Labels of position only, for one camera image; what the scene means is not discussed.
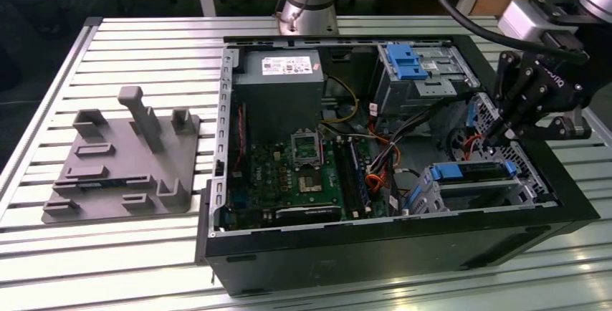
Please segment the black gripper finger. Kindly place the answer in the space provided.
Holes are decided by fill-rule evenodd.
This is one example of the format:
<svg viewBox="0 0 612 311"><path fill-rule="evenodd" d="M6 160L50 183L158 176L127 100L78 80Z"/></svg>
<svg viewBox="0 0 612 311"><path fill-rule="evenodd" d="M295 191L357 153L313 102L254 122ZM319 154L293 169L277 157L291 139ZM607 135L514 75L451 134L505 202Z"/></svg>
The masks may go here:
<svg viewBox="0 0 612 311"><path fill-rule="evenodd" d="M537 127L543 117L538 107L550 93L550 87L539 76L535 57L534 54L514 51L505 51L499 55L493 92L499 117L485 132L487 145L507 145Z"/></svg>
<svg viewBox="0 0 612 311"><path fill-rule="evenodd" d="M547 126L538 122L549 115L555 115ZM593 128L583 116L583 109L577 108L562 113L546 113L537 110L521 115L514 122L509 122L510 129L519 138L534 140L585 140L593 135Z"/></svg>

